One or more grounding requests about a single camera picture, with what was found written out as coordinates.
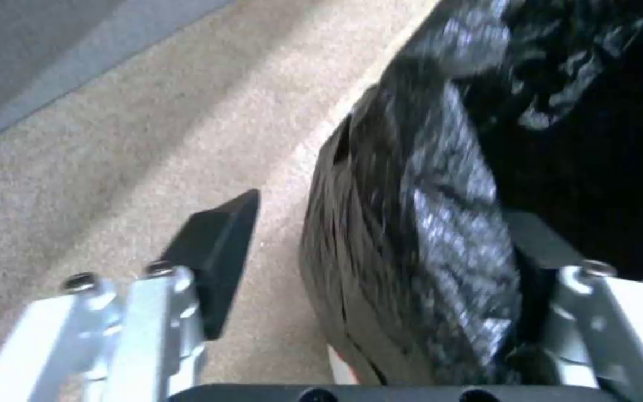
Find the hole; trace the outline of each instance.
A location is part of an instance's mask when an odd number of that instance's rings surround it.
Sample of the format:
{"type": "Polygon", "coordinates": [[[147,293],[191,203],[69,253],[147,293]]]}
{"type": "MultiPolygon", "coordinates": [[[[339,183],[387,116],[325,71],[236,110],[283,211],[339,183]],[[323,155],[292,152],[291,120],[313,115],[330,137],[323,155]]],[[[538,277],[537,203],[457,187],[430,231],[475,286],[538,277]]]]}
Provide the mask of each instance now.
{"type": "Polygon", "coordinates": [[[299,402],[337,402],[338,400],[334,394],[319,387],[306,390],[304,394],[299,397],[299,402]]]}
{"type": "Polygon", "coordinates": [[[469,389],[460,395],[460,402],[500,402],[500,399],[482,389],[469,389]]]}

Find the silver metal frame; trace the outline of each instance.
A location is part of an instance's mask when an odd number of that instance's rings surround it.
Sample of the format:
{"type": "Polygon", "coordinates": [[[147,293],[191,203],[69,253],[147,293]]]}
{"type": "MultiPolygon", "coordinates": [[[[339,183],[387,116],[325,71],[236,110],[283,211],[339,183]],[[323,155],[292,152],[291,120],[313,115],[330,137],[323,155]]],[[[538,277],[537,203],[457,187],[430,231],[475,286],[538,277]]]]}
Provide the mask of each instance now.
{"type": "Polygon", "coordinates": [[[0,400],[58,400],[75,374],[86,401],[165,400],[199,383],[204,352],[188,268],[137,280],[125,311],[112,283],[76,285],[18,321],[0,352],[0,400]]]}

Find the plastic bag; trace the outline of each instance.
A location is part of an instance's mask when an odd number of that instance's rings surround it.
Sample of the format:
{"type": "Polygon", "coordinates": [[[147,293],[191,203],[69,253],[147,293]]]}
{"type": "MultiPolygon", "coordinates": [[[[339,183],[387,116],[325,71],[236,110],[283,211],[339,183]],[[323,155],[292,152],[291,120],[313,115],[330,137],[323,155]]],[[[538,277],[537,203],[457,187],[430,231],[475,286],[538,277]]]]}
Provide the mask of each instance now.
{"type": "Polygon", "coordinates": [[[643,237],[623,211],[643,206],[638,77],[643,3],[439,3],[322,147],[311,186],[301,274],[360,382],[519,380],[501,203],[621,270],[612,239],[643,237]]]}

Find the black object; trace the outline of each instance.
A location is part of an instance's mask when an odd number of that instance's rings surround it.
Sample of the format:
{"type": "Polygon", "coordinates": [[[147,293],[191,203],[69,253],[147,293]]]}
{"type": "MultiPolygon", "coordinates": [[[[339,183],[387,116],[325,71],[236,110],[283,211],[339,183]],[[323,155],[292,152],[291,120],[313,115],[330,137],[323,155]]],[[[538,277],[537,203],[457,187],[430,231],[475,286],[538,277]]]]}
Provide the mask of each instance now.
{"type": "Polygon", "coordinates": [[[617,402],[586,387],[360,387],[198,386],[172,396],[171,402],[617,402]]]}
{"type": "Polygon", "coordinates": [[[506,211],[504,215],[521,278],[518,337],[524,343],[536,343],[543,330],[557,271],[567,265],[579,265],[584,257],[535,214],[506,211]]]}
{"type": "Polygon", "coordinates": [[[326,142],[301,273],[363,384],[517,380],[500,204],[643,278],[643,2],[443,0],[326,142]]]}
{"type": "Polygon", "coordinates": [[[520,4],[502,61],[454,82],[500,201],[643,280],[643,2],[520,4]]]}
{"type": "Polygon", "coordinates": [[[259,208],[260,191],[250,190],[215,209],[193,214],[154,264],[192,270],[208,341],[222,335],[259,208]]]}

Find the screw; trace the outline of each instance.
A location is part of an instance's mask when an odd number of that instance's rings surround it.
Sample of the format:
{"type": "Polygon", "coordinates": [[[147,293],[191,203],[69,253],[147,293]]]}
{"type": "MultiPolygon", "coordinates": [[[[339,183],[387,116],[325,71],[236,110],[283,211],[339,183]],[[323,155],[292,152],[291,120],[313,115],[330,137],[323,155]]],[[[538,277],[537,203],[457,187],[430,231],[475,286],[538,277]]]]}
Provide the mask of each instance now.
{"type": "Polygon", "coordinates": [[[92,272],[82,272],[70,276],[61,285],[63,293],[73,295],[75,293],[96,290],[99,287],[99,277],[92,272]]]}
{"type": "Polygon", "coordinates": [[[175,265],[167,261],[156,261],[145,269],[146,277],[162,277],[175,274],[175,265]]]}
{"type": "Polygon", "coordinates": [[[582,276],[586,278],[617,276],[617,269],[602,261],[582,260],[579,266],[582,268],[582,276]]]}

